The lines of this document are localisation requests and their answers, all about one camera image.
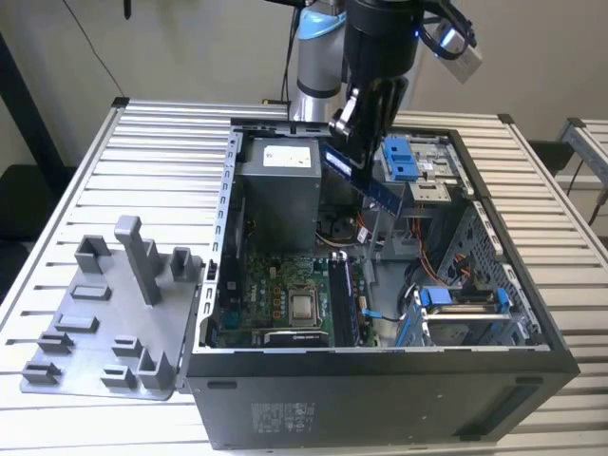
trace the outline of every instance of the black cable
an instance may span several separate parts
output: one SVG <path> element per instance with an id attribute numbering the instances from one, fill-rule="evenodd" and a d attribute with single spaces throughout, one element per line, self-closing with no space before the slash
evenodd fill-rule
<path id="1" fill-rule="evenodd" d="M 572 180 L 570 180 L 570 185 L 568 185 L 568 190 L 566 190 L 566 197 L 570 195 L 570 191 L 572 190 L 574 181 L 577 179 L 577 176 L 579 175 L 579 171 L 582 168 L 582 164 L 583 164 L 583 159 L 580 159 L 579 166 L 577 167 L 577 170 L 574 172 L 574 176 L 572 176 Z"/>
<path id="2" fill-rule="evenodd" d="M 333 238 L 333 228 L 334 228 L 336 222 L 337 222 L 336 218 L 332 218 L 332 222 L 330 223 L 330 238 Z"/>
<path id="3" fill-rule="evenodd" d="M 295 35 L 300 24 L 300 14 L 302 10 L 294 8 L 292 13 L 292 22 L 289 25 L 289 42 L 287 45 L 287 56 L 285 58 L 285 70 L 283 71 L 283 82 L 281 85 L 281 102 L 287 98 L 289 100 L 289 65 L 292 60 L 292 52 L 294 50 Z"/>
<path id="4" fill-rule="evenodd" d="M 596 221 L 600 207 L 601 206 L 599 204 L 596 204 L 596 207 L 593 210 L 593 214 L 591 214 L 591 218 L 589 218 L 589 223 L 588 223 L 589 226 L 593 225 L 593 222 Z"/>
<path id="5" fill-rule="evenodd" d="M 452 285 L 454 285 L 458 280 L 460 280 L 460 278 L 464 276 L 464 274 L 462 272 L 460 272 L 459 274 L 457 274 L 454 279 L 451 281 L 451 283 L 449 284 L 449 286 L 451 287 Z"/>
<path id="6" fill-rule="evenodd" d="M 116 88 L 118 88 L 118 91 L 121 92 L 121 95 L 124 96 L 124 92 L 121 89 L 121 86 L 118 84 L 118 81 L 116 81 L 116 78 L 114 77 L 114 75 L 112 74 L 112 72 L 108 69 L 108 67 L 105 65 L 104 61 L 102 60 L 102 58 L 99 56 L 99 54 L 97 53 L 97 51 L 95 50 L 95 47 L 93 46 L 93 43 L 91 43 L 90 38 L 88 37 L 88 35 L 85 32 L 85 29 L 83 28 L 82 24 L 80 23 L 80 21 L 78 20 L 78 17 L 76 17 L 76 14 L 74 14 L 74 11 L 72 10 L 72 8 L 69 6 L 69 4 L 67 3 L 67 0 L 62 0 L 62 2 L 64 2 L 64 5 L 66 5 L 67 10 L 69 11 L 69 13 L 72 15 L 72 17 L 74 18 L 74 21 L 76 22 L 76 25 L 78 26 L 78 28 L 80 29 L 80 31 L 83 33 L 83 35 L 86 38 L 86 41 L 88 42 L 88 45 L 91 47 L 91 50 L 93 51 L 93 55 L 95 55 L 95 57 L 97 57 L 97 60 L 99 60 L 99 63 L 102 64 L 102 67 L 104 67 L 105 72 L 107 73 L 107 75 L 112 78 L 112 81 L 114 82 L 114 85 L 116 86 Z"/>
<path id="7" fill-rule="evenodd" d="M 382 315 L 383 320 L 390 321 L 391 323 L 399 323 L 401 320 L 399 318 L 388 318 L 387 316 Z"/>
<path id="8" fill-rule="evenodd" d="M 403 315 L 405 313 L 404 305 L 406 304 L 406 300 L 404 299 L 404 294 L 409 288 L 409 283 L 404 283 L 397 294 L 397 314 Z"/>

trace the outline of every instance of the blue light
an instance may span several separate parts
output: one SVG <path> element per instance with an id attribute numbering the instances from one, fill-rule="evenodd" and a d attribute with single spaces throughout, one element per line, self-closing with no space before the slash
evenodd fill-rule
<path id="1" fill-rule="evenodd" d="M 456 30 L 454 28 L 451 28 L 449 30 L 449 32 L 446 33 L 446 36 L 444 36 L 444 39 L 441 40 L 441 47 L 445 48 L 447 46 L 447 44 L 451 41 L 451 39 L 454 37 L 455 34 L 456 34 Z"/>

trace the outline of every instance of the side panel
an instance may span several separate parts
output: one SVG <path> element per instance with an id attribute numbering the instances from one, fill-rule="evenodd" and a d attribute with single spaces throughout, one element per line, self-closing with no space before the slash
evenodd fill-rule
<path id="1" fill-rule="evenodd" d="M 498 440 L 544 402 L 559 374 L 189 379 L 214 449 Z"/>

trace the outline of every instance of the wire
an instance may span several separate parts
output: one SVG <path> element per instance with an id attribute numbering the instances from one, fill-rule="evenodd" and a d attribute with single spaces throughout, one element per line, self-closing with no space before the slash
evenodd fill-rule
<path id="1" fill-rule="evenodd" d="M 422 231 L 420 229 L 420 219 L 418 218 L 417 220 L 415 220 L 413 225 L 414 225 L 414 234 L 416 235 L 416 237 L 418 238 L 418 241 L 419 241 L 418 243 L 419 243 L 419 249 L 420 249 L 420 262 L 422 264 L 422 267 L 425 269 L 425 271 L 427 272 L 427 274 L 430 278 L 435 280 L 438 284 L 446 287 L 447 284 L 435 274 L 435 271 L 433 271 L 433 268 L 430 265 L 430 262 L 428 261 L 427 252 L 425 252 L 424 241 L 422 238 Z"/>
<path id="2" fill-rule="evenodd" d="M 352 247 L 354 245 L 354 244 L 342 244 L 339 242 L 333 242 L 332 240 L 322 237 L 321 235 L 318 234 L 318 232 L 314 232 L 314 234 L 321 242 L 329 245 L 330 247 L 335 247 L 335 248 L 341 249 L 343 247 Z"/>
<path id="3" fill-rule="evenodd" d="M 458 261 L 459 263 L 466 259 L 465 254 L 456 254 L 454 257 L 456 258 L 456 261 Z M 460 271 L 467 277 L 471 276 L 470 268 L 468 268 L 466 265 L 461 266 Z"/>
<path id="4" fill-rule="evenodd" d="M 292 60 L 292 51 L 294 50 L 295 34 L 300 23 L 300 14 L 302 9 L 294 8 L 292 13 L 292 22 L 289 25 L 289 42 L 287 45 L 287 56 L 285 58 L 285 70 L 283 71 L 283 82 L 281 85 L 281 102 L 287 99 L 289 100 L 289 65 Z"/>
<path id="5" fill-rule="evenodd" d="M 114 75 L 112 74 L 112 72 L 109 70 L 109 68 L 105 65 L 104 61 L 102 60 L 102 58 L 99 56 L 99 54 L 97 53 L 97 51 L 95 50 L 95 47 L 93 46 L 93 43 L 91 43 L 90 38 L 88 37 L 88 35 L 85 32 L 85 29 L 83 28 L 82 24 L 80 23 L 80 21 L 78 20 L 78 17 L 76 17 L 76 14 L 74 13 L 74 11 L 72 10 L 72 8 L 69 6 L 67 0 L 62 0 L 62 2 L 64 2 L 64 5 L 66 5 L 67 10 L 69 11 L 69 13 L 72 15 L 72 17 L 74 18 L 74 21 L 76 22 L 76 25 L 78 26 L 78 28 L 80 29 L 80 31 L 83 33 L 83 35 L 85 36 L 86 41 L 88 42 L 88 45 L 90 46 L 91 50 L 93 51 L 93 55 L 95 55 L 95 57 L 97 57 L 97 60 L 99 60 L 99 63 L 102 64 L 102 67 L 104 67 L 105 72 L 107 73 L 107 75 L 112 79 L 112 81 L 114 82 L 114 85 L 116 86 L 116 88 L 118 88 L 118 91 L 121 92 L 121 95 L 124 96 L 124 92 L 121 89 L 121 86 L 118 84 L 118 81 L 116 81 L 116 78 L 114 77 Z"/>
<path id="6" fill-rule="evenodd" d="M 416 282 L 413 282 L 409 286 L 408 286 L 408 283 L 406 282 L 401 287 L 401 290 L 399 290 L 399 294 L 397 295 L 397 313 L 399 315 L 403 315 L 405 313 L 403 304 L 406 303 L 406 301 L 408 300 L 409 294 L 415 287 L 416 287 Z"/>
<path id="7" fill-rule="evenodd" d="M 577 176 L 579 175 L 579 171 L 582 168 L 582 164 L 583 163 L 584 163 L 583 159 L 580 159 L 579 166 L 577 167 L 577 170 L 574 172 L 574 175 L 572 176 L 572 180 L 570 180 L 570 185 L 568 185 L 568 190 L 566 190 L 566 196 L 570 195 L 570 191 L 572 190 L 572 186 L 574 185 L 574 181 L 577 179 Z"/>
<path id="8" fill-rule="evenodd" d="M 591 218 L 589 218 L 589 222 L 588 222 L 589 226 L 593 225 L 593 222 L 596 221 L 600 207 L 601 207 L 601 205 L 596 204 L 596 207 L 593 210 L 593 214 L 591 214 Z"/>
<path id="9" fill-rule="evenodd" d="M 389 318 L 383 315 L 380 318 L 382 318 L 383 320 L 390 321 L 391 323 L 399 323 L 401 321 L 401 318 Z"/>
<path id="10" fill-rule="evenodd" d="M 363 221 L 363 216 L 361 215 L 360 212 L 357 212 L 357 224 L 361 227 L 361 228 L 365 228 L 368 233 L 371 233 L 371 231 L 368 229 L 367 226 L 365 226 L 365 222 Z M 385 240 L 380 237 L 378 240 L 376 240 L 376 244 L 378 245 L 384 245 Z"/>

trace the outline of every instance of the motherboard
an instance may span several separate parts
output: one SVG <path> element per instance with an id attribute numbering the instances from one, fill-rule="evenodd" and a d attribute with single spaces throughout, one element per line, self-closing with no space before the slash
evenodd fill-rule
<path id="1" fill-rule="evenodd" d="M 336 326 L 340 333 L 343 326 L 334 321 L 336 309 L 355 313 L 359 337 L 353 344 L 372 344 L 371 324 L 356 315 L 368 299 L 360 259 L 349 258 L 344 279 L 331 274 L 331 264 L 326 257 L 248 256 L 240 275 L 240 299 L 220 309 L 218 346 L 260 348 L 280 342 L 283 347 L 334 347 Z M 351 303 L 332 303 L 332 298 L 338 300 L 336 289 L 347 287 Z M 310 345 L 302 343 L 303 337 Z"/>

